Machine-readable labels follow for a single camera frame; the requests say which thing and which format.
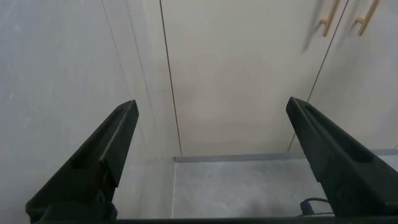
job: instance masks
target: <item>baseboard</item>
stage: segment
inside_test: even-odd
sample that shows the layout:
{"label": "baseboard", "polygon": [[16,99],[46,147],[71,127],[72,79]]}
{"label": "baseboard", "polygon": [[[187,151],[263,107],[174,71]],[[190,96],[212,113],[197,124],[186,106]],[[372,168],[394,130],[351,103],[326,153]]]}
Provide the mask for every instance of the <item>baseboard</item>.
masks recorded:
{"label": "baseboard", "polygon": [[[377,156],[397,155],[398,149],[373,149]],[[304,159],[304,153],[271,153],[234,156],[182,156],[176,157],[176,162],[220,162],[220,161],[258,161],[272,159]]]}

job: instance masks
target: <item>concrete floor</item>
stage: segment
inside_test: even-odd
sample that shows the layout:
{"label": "concrete floor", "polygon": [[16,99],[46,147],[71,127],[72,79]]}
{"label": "concrete floor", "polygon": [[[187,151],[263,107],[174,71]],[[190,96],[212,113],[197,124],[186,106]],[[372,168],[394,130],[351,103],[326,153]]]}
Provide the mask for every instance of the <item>concrete floor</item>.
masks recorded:
{"label": "concrete floor", "polygon": [[[398,169],[398,155],[381,156]],[[300,202],[326,198],[306,159],[177,164],[174,218],[291,217]],[[312,202],[314,212],[331,212]]]}

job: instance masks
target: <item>white wall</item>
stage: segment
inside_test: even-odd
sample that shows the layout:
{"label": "white wall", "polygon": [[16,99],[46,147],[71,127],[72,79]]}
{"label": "white wall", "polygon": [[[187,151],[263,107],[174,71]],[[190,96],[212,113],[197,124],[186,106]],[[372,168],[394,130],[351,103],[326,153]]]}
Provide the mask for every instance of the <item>white wall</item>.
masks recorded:
{"label": "white wall", "polygon": [[[0,2],[0,222],[27,223],[25,203],[131,98],[140,118],[114,197],[118,217],[171,216],[175,149],[159,140],[131,20],[112,19],[126,4]],[[115,35],[118,22],[130,30]]]}

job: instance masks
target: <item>wooden handle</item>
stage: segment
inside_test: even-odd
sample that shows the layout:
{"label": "wooden handle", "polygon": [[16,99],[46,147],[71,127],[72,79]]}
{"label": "wooden handle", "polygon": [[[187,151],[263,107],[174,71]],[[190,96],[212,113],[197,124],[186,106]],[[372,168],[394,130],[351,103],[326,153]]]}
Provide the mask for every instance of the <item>wooden handle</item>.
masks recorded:
{"label": "wooden handle", "polygon": [[339,4],[340,4],[340,0],[335,0],[333,2],[333,5],[331,6],[328,18],[327,19],[323,18],[319,21],[320,23],[325,25],[325,28],[323,29],[323,33],[322,33],[323,37],[326,37],[328,35],[331,22],[333,22],[333,18],[335,17],[335,14],[336,14]]}
{"label": "wooden handle", "polygon": [[361,28],[358,31],[358,35],[362,36],[363,33],[365,32],[366,28],[368,27],[369,21],[372,19],[372,16],[374,14],[374,11],[377,8],[377,5],[380,3],[380,0],[373,0],[371,7],[369,8],[368,13],[366,14],[366,17],[358,17],[356,18],[356,22],[362,24]]}

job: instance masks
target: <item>white cabinet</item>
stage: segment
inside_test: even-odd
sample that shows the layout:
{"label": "white cabinet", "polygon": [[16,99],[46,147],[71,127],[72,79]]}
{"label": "white cabinet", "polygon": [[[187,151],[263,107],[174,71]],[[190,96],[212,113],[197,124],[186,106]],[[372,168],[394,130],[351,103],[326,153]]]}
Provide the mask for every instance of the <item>white cabinet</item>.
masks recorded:
{"label": "white cabinet", "polygon": [[183,156],[287,152],[285,106],[310,95],[346,1],[323,37],[332,5],[162,1]]}
{"label": "white cabinet", "polygon": [[[382,0],[362,36],[356,18],[373,1],[350,0],[309,103],[370,149],[398,144],[398,1]],[[289,152],[299,152],[295,137]]]}

